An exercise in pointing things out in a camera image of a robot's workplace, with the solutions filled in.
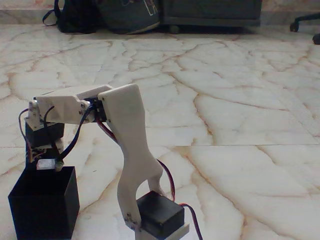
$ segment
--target robotic arm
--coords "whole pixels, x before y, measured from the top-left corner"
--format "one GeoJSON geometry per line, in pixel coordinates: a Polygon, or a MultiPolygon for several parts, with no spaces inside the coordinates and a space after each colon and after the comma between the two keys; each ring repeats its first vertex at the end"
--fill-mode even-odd
{"type": "Polygon", "coordinates": [[[123,152],[117,198],[123,220],[135,232],[135,239],[178,240],[189,232],[183,208],[163,196],[160,186],[163,168],[148,148],[145,110],[136,84],[119,88],[70,87],[37,96],[29,103],[25,122],[26,168],[57,172],[76,143],[63,151],[64,124],[81,127],[97,122],[123,152]],[[137,189],[146,180],[150,192],[136,200],[137,189]]]}

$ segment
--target red wire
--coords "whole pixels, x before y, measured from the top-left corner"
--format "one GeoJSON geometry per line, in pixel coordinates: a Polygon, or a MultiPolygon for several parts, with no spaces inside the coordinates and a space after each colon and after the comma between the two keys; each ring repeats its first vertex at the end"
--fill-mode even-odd
{"type": "Polygon", "coordinates": [[[115,141],[116,143],[118,143],[116,136],[114,135],[114,133],[112,131],[110,131],[106,125],[104,125],[99,119],[96,119],[96,123],[98,124],[98,126],[104,131],[105,134],[107,134],[113,141],[115,141]]]}
{"type": "Polygon", "coordinates": [[[188,204],[186,204],[186,203],[180,203],[179,205],[180,205],[181,207],[187,207],[187,208],[190,209],[196,234],[198,235],[199,240],[203,240],[203,237],[202,237],[202,235],[201,235],[201,231],[200,231],[200,227],[199,227],[199,223],[198,223],[198,220],[197,220],[197,215],[196,215],[195,210],[194,210],[190,205],[188,205],[188,204]]]}
{"type": "Polygon", "coordinates": [[[161,164],[163,169],[165,170],[166,174],[168,175],[169,182],[170,182],[170,188],[171,188],[172,201],[175,202],[176,201],[176,187],[175,187],[174,178],[172,177],[169,168],[167,168],[167,166],[163,162],[161,162],[159,159],[157,159],[157,160],[161,164]]]}

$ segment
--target marble floor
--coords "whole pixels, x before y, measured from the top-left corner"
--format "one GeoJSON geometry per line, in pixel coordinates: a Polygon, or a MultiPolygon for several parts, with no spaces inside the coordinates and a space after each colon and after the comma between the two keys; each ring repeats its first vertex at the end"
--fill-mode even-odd
{"type": "MultiPolygon", "coordinates": [[[[28,101],[129,83],[140,87],[150,150],[170,168],[177,202],[197,212],[205,240],[319,240],[318,31],[68,35],[0,25],[0,240],[16,239],[7,195],[24,169],[18,114],[28,101]]],[[[75,129],[67,126],[66,142],[75,129]]],[[[87,124],[66,164],[76,166],[80,196],[72,239],[133,240],[116,198],[119,147],[87,124]]],[[[170,191],[165,175],[161,184],[170,191]]],[[[138,195],[146,192],[143,184],[138,195]]],[[[183,239],[196,240],[186,220],[183,239]]]]}

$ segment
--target black backpack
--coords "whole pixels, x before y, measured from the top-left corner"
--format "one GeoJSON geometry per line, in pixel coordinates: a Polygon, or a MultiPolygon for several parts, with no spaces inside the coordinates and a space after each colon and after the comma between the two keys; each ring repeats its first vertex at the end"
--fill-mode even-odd
{"type": "Polygon", "coordinates": [[[62,33],[82,34],[94,33],[97,27],[103,25],[100,12],[93,0],[65,0],[62,11],[60,11],[58,3],[59,0],[54,0],[54,9],[48,11],[42,19],[45,24],[49,15],[54,13],[57,18],[56,23],[45,25],[57,25],[62,33]]]}

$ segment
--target chair wheel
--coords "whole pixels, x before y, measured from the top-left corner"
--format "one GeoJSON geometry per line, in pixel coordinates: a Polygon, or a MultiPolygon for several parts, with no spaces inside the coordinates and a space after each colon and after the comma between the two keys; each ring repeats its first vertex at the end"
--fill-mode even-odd
{"type": "Polygon", "coordinates": [[[298,32],[299,31],[299,23],[298,22],[291,23],[290,31],[295,32],[295,33],[298,32]]]}
{"type": "Polygon", "coordinates": [[[180,28],[177,25],[170,25],[169,32],[171,34],[178,34],[180,32],[180,28]]]}
{"type": "Polygon", "coordinates": [[[315,35],[312,40],[315,45],[320,45],[320,34],[315,35]]]}

